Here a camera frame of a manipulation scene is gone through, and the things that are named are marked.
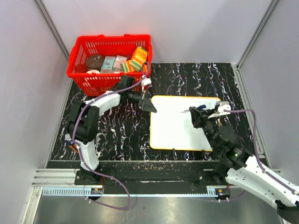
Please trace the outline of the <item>blue capped whiteboard marker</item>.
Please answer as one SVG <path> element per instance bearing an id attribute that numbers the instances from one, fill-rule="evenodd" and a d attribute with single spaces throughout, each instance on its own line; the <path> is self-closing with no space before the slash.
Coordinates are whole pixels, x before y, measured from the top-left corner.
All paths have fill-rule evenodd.
<path id="1" fill-rule="evenodd" d="M 197 107 L 190 107 L 187 110 L 181 111 L 181 113 L 186 113 L 186 112 L 191 112 L 191 111 L 201 111 L 201 110 L 204 110 L 204 109 L 206 109 L 206 105 L 200 105 L 200 106 L 197 106 Z"/>

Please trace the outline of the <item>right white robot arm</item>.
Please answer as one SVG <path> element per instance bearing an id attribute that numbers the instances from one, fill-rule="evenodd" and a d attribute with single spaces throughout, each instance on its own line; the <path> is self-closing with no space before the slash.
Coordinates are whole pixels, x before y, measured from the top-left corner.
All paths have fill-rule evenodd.
<path id="1" fill-rule="evenodd" d="M 212 148 L 210 156 L 219 162 L 213 169 L 213 181 L 242 188 L 276 209 L 283 220 L 297 224 L 299 187 L 264 165 L 256 149 L 244 148 L 231 126 L 219 124 L 220 116 L 232 112 L 230 106 L 207 110 L 190 107 L 189 111 L 193 127 L 203 130 Z"/>

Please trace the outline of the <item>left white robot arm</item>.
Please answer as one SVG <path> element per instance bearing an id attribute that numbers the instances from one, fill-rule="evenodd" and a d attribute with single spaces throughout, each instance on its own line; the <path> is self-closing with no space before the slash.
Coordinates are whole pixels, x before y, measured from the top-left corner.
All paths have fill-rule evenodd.
<path id="1" fill-rule="evenodd" d="M 149 84 L 151 84 L 149 77 L 143 76 L 141 81 L 136 83 L 133 77 L 122 75 L 119 82 L 104 94 L 85 102 L 75 102 L 73 105 L 66 128 L 65 142 L 78 152 L 81 170 L 86 171 L 85 179 L 90 184 L 97 184 L 101 179 L 101 173 L 97 170 L 100 162 L 95 152 L 100 115 L 126 100 L 136 102 L 138 108 L 143 111 L 156 113 L 157 110 L 146 90 Z"/>

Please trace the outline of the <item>white whiteboard with orange frame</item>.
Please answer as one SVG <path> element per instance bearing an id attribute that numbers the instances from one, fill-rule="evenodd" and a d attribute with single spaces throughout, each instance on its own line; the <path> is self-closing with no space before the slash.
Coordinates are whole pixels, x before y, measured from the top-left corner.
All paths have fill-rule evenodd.
<path id="1" fill-rule="evenodd" d="M 217 101 L 220 99 L 216 97 L 153 96 L 151 102 L 157 112 L 150 114 L 150 147 L 155 150 L 211 152 L 203 130 L 193 127 L 191 114 L 186 110 L 200 105 L 213 109 Z"/>

